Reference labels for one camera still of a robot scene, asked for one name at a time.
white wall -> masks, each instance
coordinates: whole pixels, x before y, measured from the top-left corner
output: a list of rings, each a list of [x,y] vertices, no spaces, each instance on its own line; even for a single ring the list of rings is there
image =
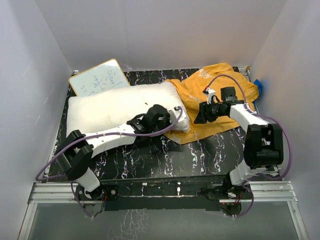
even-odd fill
[[[0,1],[0,239],[17,239],[71,69],[34,0]]]
[[[290,0],[252,66],[264,85],[258,102],[279,119],[293,142],[291,180],[310,239],[319,239],[320,2]]]
[[[251,65],[286,0],[36,0],[72,69]]]

black marble table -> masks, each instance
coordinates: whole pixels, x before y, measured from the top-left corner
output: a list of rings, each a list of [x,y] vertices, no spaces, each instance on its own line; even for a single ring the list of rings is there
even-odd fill
[[[166,79],[184,80],[198,69],[126,72],[130,85],[161,83]],[[69,87],[56,139],[56,147],[66,138],[68,100],[75,96]],[[89,167],[100,180],[225,175],[243,159],[245,132],[240,128],[206,139],[179,145],[165,136],[152,137],[133,145],[120,146],[97,155]],[[62,174],[57,163],[49,176]]]

white cloth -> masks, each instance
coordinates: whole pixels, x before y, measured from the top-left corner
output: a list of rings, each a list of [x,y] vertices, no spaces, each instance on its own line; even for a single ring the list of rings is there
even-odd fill
[[[115,128],[136,115],[147,113],[155,104],[168,111],[181,106],[187,112],[176,88],[170,82],[128,86],[93,96],[70,97],[66,135],[74,130],[85,134]],[[188,132],[189,121],[187,115],[186,120],[177,123],[173,129]]]

orange fabric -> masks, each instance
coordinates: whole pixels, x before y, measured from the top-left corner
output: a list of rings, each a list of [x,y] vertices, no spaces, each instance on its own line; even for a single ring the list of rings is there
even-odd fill
[[[194,124],[194,121],[199,113],[199,103],[207,101],[207,97],[203,94],[203,90],[209,84],[209,82],[219,74],[227,74],[234,77],[244,90],[250,108],[254,109],[252,101],[254,101],[259,95],[258,87],[256,85],[249,82],[241,73],[235,72],[232,66],[227,63],[205,66],[183,81],[178,79],[166,80],[175,86],[180,95],[187,114],[190,117],[190,130],[187,133],[171,130],[166,132],[164,134],[165,136],[176,143],[186,144],[207,138],[214,134],[234,129],[239,126],[236,121],[228,116],[218,117],[218,119],[214,122]],[[236,83],[228,77],[218,77],[210,86],[211,89],[215,90],[219,99],[221,99],[220,89],[225,87],[235,87],[238,100],[243,100],[240,89]]]

whiteboard frame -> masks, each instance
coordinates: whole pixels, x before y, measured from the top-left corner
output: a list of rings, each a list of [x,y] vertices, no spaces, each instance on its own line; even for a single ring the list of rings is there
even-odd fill
[[[100,63],[100,64],[98,64],[98,65],[96,65],[96,66],[93,66],[93,67],[91,67],[91,68],[89,68],[89,69],[87,69],[87,70],[84,70],[84,71],[82,71],[82,72],[79,72],[78,74],[76,74],[76,75],[74,75],[74,76],[69,77],[69,80],[68,80],[68,81],[69,81],[69,85],[71,86],[71,88],[72,88],[72,90],[74,91],[75,95],[78,96],[76,90],[74,89],[74,86],[72,86],[72,83],[71,83],[71,79],[72,79],[72,78],[74,78],[74,77],[76,77],[76,76],[79,76],[80,74],[83,74],[83,73],[85,73],[85,72],[87,72],[87,71],[90,71],[91,69],[94,69],[94,68],[96,68],[96,67],[99,67],[100,65],[105,64],[105,63],[107,63],[107,62],[109,62],[109,61],[111,61],[111,60],[115,60],[115,61],[116,61],[116,63],[118,64],[118,66],[119,66],[119,68],[120,68],[120,70],[121,70],[121,72],[122,72],[125,80],[128,82],[129,86],[131,86],[131,85],[130,85],[130,82],[128,81],[128,79],[127,79],[124,71],[122,70],[119,62],[117,61],[117,59],[111,58],[111,59],[109,59],[108,61],[104,61],[104,62],[102,62],[102,63]]]

